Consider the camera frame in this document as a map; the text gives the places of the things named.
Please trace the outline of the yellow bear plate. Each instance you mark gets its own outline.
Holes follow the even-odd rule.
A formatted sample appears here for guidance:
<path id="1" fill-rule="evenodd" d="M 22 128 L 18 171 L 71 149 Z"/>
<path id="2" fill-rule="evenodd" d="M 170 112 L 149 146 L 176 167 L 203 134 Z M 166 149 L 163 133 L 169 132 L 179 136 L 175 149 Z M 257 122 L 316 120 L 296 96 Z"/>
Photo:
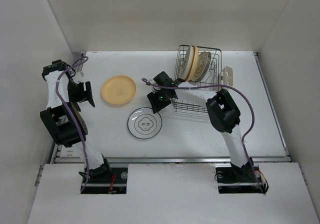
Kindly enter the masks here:
<path id="1" fill-rule="evenodd" d="M 124 105 L 135 97 L 136 91 L 136 83 L 130 77 L 118 75 L 102 85 L 101 96 L 108 104 Z"/>

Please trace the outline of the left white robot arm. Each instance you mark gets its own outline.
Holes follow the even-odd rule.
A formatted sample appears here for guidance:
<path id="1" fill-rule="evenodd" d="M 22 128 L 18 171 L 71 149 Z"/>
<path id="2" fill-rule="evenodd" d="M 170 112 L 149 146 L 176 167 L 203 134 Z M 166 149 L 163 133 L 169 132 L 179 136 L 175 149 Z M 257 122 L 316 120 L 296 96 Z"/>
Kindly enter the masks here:
<path id="1" fill-rule="evenodd" d="M 40 112 L 40 118 L 56 144 L 72 148 L 79 154 L 86 165 L 86 171 L 80 173 L 85 181 L 104 183 L 111 179 L 112 169 L 103 154 L 89 145 L 86 138 L 88 129 L 79 107 L 82 102 L 95 106 L 91 83 L 73 80 L 75 68 L 87 60 L 88 57 L 83 56 L 73 65 L 68 65 L 59 59 L 43 68 L 48 103 Z"/>

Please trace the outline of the white cutlery holder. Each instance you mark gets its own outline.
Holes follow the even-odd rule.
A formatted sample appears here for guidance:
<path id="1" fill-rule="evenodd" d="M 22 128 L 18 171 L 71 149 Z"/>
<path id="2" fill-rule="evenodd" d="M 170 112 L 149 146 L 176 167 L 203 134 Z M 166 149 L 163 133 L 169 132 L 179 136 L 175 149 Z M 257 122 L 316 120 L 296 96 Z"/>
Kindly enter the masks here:
<path id="1" fill-rule="evenodd" d="M 229 66 L 226 66 L 222 69 L 219 74 L 219 84 L 233 86 L 234 85 L 234 76 L 233 69 Z"/>

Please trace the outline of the green rim text plate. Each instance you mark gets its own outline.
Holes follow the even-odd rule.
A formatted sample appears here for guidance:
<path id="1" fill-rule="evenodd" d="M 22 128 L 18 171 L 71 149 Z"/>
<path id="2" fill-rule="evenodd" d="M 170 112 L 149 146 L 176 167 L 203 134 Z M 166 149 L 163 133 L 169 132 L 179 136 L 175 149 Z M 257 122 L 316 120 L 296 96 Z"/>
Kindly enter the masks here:
<path id="1" fill-rule="evenodd" d="M 207 52 L 207 64 L 206 64 L 206 66 L 205 66 L 205 68 L 204 68 L 204 70 L 203 70 L 203 73 L 201 74 L 201 76 L 196 80 L 196 82 L 200 82 L 200 81 L 202 81 L 203 80 L 203 78 L 205 77 L 205 75 L 207 74 L 207 71 L 208 71 L 208 69 L 209 69 L 209 67 L 210 67 L 210 63 L 211 63 L 211 53 L 210 52 Z"/>

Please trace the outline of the cream white plate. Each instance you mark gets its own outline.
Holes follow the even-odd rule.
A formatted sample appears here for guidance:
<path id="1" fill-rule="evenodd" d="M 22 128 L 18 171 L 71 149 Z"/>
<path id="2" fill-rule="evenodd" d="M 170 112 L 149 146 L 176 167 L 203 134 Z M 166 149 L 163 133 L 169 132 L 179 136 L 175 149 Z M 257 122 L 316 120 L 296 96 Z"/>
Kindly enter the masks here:
<path id="1" fill-rule="evenodd" d="M 178 75 L 180 79 L 186 80 L 188 78 L 191 67 L 192 67 L 193 59 L 194 59 L 194 53 L 195 53 L 194 46 L 190 45 L 187 49 L 187 52 L 183 58 L 182 65 L 180 67 L 180 71 Z"/>

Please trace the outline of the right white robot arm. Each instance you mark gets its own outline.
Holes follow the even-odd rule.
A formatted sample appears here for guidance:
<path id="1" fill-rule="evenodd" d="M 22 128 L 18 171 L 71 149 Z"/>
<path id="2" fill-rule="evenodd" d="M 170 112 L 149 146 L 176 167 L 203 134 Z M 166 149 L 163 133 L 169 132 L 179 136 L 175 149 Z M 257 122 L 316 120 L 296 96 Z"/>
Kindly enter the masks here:
<path id="1" fill-rule="evenodd" d="M 164 71 L 152 80 L 142 81 L 152 87 L 147 95 L 154 113 L 171 104 L 173 99 L 188 101 L 207 110 L 211 125 L 221 133 L 230 156 L 231 174 L 237 182 L 245 182 L 255 177 L 252 158 L 249 157 L 241 134 L 241 112 L 230 95 L 228 88 L 243 95 L 227 85 L 217 85 L 219 91 L 210 91 L 210 86 L 195 86 L 180 78 L 172 80 Z"/>

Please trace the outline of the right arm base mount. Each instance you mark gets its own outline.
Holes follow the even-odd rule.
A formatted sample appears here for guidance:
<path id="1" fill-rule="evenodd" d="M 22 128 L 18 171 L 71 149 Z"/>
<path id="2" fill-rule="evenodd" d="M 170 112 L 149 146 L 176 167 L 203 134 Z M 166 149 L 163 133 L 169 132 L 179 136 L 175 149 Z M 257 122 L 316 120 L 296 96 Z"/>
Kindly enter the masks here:
<path id="1" fill-rule="evenodd" d="M 217 166 L 214 175 L 219 194 L 266 194 L 269 184 L 258 166 L 251 167 L 243 176 L 233 167 Z"/>

